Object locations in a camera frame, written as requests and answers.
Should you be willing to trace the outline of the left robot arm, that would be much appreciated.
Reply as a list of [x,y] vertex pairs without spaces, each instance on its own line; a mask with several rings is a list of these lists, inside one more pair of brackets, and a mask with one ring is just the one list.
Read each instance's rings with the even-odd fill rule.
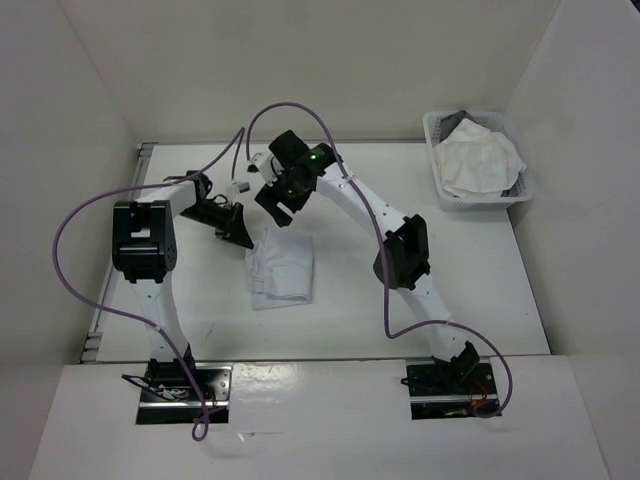
[[244,206],[210,194],[213,182],[189,170],[169,176],[136,200],[118,201],[112,210],[112,261],[131,286],[149,340],[147,377],[180,400],[198,390],[191,346],[178,319],[172,274],[178,263],[174,220],[183,217],[214,229],[229,244],[251,249]]

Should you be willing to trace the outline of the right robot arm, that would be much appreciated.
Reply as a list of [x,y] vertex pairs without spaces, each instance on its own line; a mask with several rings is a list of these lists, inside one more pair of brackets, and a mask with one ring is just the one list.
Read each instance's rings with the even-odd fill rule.
[[479,364],[474,345],[457,333],[452,314],[437,291],[429,262],[427,223],[392,207],[346,166],[326,143],[308,146],[293,131],[279,135],[266,151],[248,154],[247,169],[264,185],[255,201],[280,227],[291,224],[312,194],[332,201],[376,242],[373,271],[383,285],[383,328],[390,340],[422,330],[438,381],[459,393]]

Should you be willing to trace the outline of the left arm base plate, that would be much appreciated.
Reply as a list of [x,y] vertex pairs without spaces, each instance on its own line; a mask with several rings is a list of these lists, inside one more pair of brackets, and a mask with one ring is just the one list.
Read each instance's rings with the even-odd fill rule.
[[[231,367],[194,367],[191,375],[205,400],[210,422],[226,424]],[[203,415],[200,397],[178,364],[149,362],[143,375],[122,374],[121,378],[139,389],[137,425],[191,424]]]

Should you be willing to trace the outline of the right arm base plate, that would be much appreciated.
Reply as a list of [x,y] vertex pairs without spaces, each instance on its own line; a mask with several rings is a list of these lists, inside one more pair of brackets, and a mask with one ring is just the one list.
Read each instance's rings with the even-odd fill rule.
[[408,363],[400,380],[409,393],[413,420],[493,415],[500,400],[490,363],[481,362],[462,381],[433,361]]

